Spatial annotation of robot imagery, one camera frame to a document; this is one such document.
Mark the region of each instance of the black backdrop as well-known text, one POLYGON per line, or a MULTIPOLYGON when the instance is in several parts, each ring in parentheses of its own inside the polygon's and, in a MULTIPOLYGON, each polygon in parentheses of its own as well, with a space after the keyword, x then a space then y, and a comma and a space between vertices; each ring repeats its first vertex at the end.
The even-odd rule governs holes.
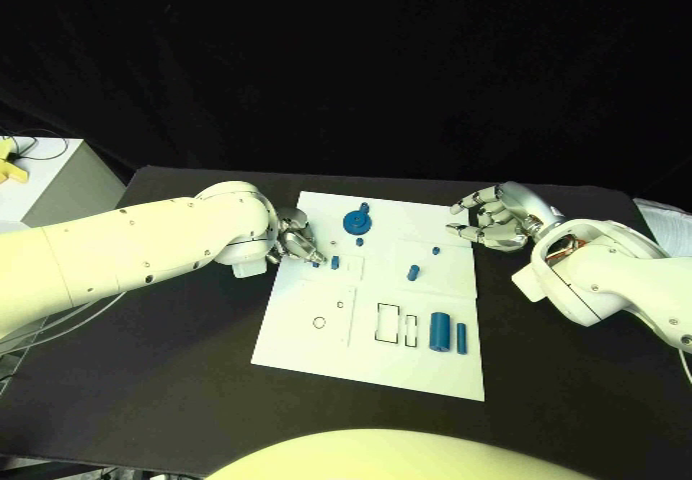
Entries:
POLYGON ((513 179, 685 207, 686 19, 672 2, 3 5, 0 125, 83 137, 124 177, 513 179))

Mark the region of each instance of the black table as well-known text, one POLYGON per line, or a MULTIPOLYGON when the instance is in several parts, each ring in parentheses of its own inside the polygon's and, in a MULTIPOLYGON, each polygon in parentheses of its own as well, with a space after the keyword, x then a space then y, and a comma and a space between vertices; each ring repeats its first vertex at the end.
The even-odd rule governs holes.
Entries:
MULTIPOLYGON (((193 196, 225 180, 255 184, 274 205, 295 205, 301 190, 448 205, 488 185, 148 167, 121 205, 193 196)), ((650 235, 623 193, 535 190, 569 217, 650 235)), ((548 301, 532 304, 510 281, 529 250, 474 254, 484 403, 251 365, 275 267, 239 280, 212 263, 130 292, 30 350, 0 398, 0 452, 203 475, 297 436, 395 428, 486 442, 598 478, 689 471, 692 389, 676 350, 628 314, 584 328, 548 301)))

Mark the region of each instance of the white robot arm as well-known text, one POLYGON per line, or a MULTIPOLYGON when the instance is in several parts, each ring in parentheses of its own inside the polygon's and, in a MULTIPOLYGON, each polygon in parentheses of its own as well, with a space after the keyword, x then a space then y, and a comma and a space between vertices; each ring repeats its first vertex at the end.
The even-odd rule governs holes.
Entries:
POLYGON ((160 282, 212 260, 236 277, 266 271, 265 257, 324 263, 307 217, 274 210, 245 182, 194 198, 122 208, 0 235, 0 338, 29 322, 160 282))
POLYGON ((612 221, 566 221, 514 182, 464 197, 451 212, 476 206, 478 228, 450 224, 447 229, 501 251, 535 239, 530 264, 512 277, 530 301, 548 297, 584 326, 627 310, 669 345, 692 353, 692 258, 669 258, 638 232, 612 221))

